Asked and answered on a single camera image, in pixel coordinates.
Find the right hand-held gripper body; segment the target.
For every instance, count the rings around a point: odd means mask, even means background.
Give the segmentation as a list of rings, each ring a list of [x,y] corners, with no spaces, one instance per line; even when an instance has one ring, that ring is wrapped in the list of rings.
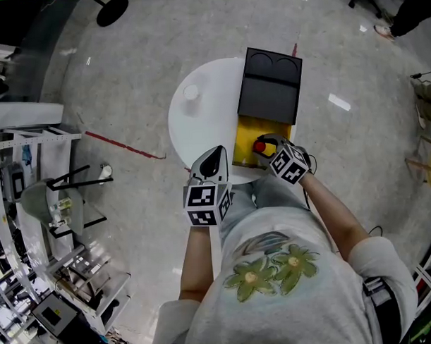
[[[303,152],[288,141],[277,146],[277,153],[269,163],[276,177],[295,185],[310,171]]]

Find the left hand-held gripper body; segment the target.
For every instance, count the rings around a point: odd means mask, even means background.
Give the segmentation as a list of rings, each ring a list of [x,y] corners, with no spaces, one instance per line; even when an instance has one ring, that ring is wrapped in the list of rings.
[[[183,188],[183,208],[191,226],[220,226],[231,206],[231,184],[217,172],[191,173]]]

